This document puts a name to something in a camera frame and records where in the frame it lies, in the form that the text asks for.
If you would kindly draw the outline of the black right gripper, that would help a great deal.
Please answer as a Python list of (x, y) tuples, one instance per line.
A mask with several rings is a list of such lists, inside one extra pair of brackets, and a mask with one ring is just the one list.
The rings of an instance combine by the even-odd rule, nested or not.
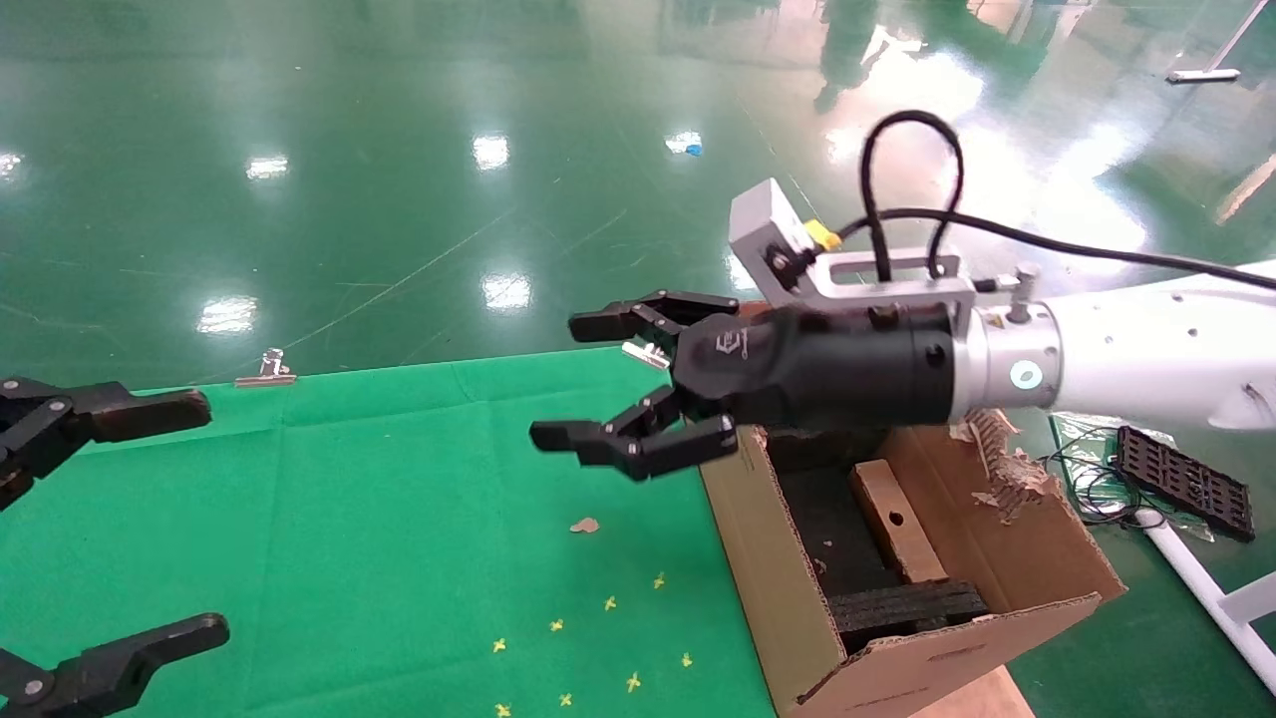
[(954, 341), (943, 309), (738, 312), (738, 298), (658, 289), (570, 314), (579, 344), (676, 342), (676, 388), (656, 388), (604, 422), (536, 420), (533, 448), (642, 483), (732, 455), (738, 423), (833, 431), (951, 418)]

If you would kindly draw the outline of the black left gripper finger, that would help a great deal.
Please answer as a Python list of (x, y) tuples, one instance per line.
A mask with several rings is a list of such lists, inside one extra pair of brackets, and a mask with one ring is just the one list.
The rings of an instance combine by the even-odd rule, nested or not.
[(222, 613), (197, 613), (82, 650), (46, 671), (1, 650), (3, 717), (110, 717), (137, 707), (165, 664), (228, 641)]
[(121, 444), (211, 423), (203, 392), (134, 395), (122, 383), (54, 386), (4, 377), (1, 386), (1, 509), (23, 499), (88, 444)]

